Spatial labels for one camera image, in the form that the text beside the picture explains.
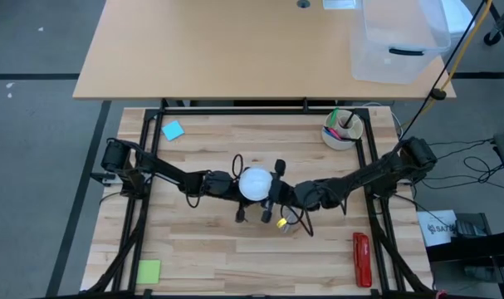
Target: desk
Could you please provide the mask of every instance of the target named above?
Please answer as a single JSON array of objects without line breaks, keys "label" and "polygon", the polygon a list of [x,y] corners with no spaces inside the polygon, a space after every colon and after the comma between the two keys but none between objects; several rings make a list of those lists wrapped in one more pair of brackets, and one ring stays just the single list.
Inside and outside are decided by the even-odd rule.
[{"label": "desk", "polygon": [[[380,154],[397,142],[388,107],[369,108]],[[126,109],[118,138],[137,142],[144,109]],[[242,154],[246,166],[273,170],[286,161],[287,183],[346,175],[359,168],[355,149],[334,151],[321,139],[324,115],[166,115],[164,124],[178,120],[185,135],[168,142],[161,138],[158,156],[184,171],[219,169],[231,173],[232,158]],[[116,192],[120,186],[105,189]],[[412,194],[403,187],[403,196]],[[93,285],[115,257],[127,199],[113,197],[100,206],[81,289]],[[235,223],[237,203],[204,198],[191,209],[172,184],[156,179],[152,186],[141,259],[160,259],[158,285],[138,285],[165,294],[369,294],[355,285],[352,233],[371,236],[362,189],[348,199],[348,213],[339,209],[311,214],[315,236],[303,229],[282,234],[272,223],[259,221],[258,207],[247,209],[248,223]],[[423,283],[433,282],[414,206],[402,199],[389,202],[398,249]],[[392,289],[395,283],[388,254],[385,263]],[[373,287],[379,276],[372,257]],[[123,287],[129,271],[123,275]]]},{"label": "desk", "polygon": [[109,0],[74,97],[424,99],[440,57],[410,85],[352,77],[352,14],[326,11],[321,0],[308,8],[296,0]]}]

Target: wooden tabletop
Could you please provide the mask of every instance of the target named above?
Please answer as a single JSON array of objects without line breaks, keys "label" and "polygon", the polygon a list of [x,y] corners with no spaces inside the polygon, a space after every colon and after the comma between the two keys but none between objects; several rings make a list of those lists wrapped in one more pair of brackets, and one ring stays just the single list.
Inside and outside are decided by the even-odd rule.
[{"label": "wooden tabletop", "polygon": [[[397,142],[390,109],[369,108],[369,112],[379,154],[390,151]],[[126,109],[118,138],[137,142],[143,114],[143,109]],[[322,115],[165,116],[165,124],[178,120],[185,135],[171,142],[161,138],[158,156],[185,171],[218,169],[229,173],[235,154],[243,156],[246,166],[262,165],[270,170],[276,159],[284,159],[283,179],[291,185],[308,179],[340,177],[358,169],[355,148],[334,151],[323,143],[323,119]],[[119,190],[120,186],[107,188],[105,195]],[[399,191],[403,196],[412,196],[406,188]],[[94,284],[115,257],[126,201],[114,196],[100,206],[81,289]],[[430,286],[433,278],[414,206],[391,198],[389,207],[399,252]],[[278,212],[272,223],[264,224],[259,220],[259,207],[247,209],[247,223],[234,222],[236,211],[237,203],[207,197],[192,209],[175,186],[155,180],[141,259],[159,259],[162,268],[159,284],[138,285],[137,291],[151,288],[158,294],[369,294],[369,289],[355,285],[353,263],[352,234],[362,232],[371,237],[362,189],[350,195],[346,216],[339,208],[312,213],[313,238],[302,228],[281,233],[275,225]],[[387,253],[385,261],[394,289]],[[129,273],[125,272],[124,288]],[[372,274],[374,287],[379,287],[373,246]]]},{"label": "wooden tabletop", "polygon": [[[74,97],[421,100],[443,69],[410,85],[357,81],[351,10],[322,0],[109,0]],[[441,82],[447,79],[444,74]],[[448,97],[456,97],[453,87]]]}]

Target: pen cup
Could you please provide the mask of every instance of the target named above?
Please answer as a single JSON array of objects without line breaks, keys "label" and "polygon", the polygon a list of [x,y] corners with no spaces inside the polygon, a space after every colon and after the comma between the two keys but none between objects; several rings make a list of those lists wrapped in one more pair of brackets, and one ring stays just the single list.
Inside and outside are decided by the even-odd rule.
[{"label": "pen cup", "polygon": [[[362,125],[362,120],[360,120],[357,114],[353,115],[350,123],[346,126],[345,122],[350,118],[351,111],[347,110],[337,110],[335,116],[335,123],[333,124],[333,129],[340,137],[359,139],[364,131],[364,126]],[[329,127],[331,124],[331,117],[333,117],[333,112],[329,113],[327,118],[325,118],[324,126]],[[354,141],[351,140],[338,140],[330,135],[328,135],[324,128],[321,128],[321,138],[324,140],[325,144],[331,147],[333,150],[348,150],[353,145]]]}]

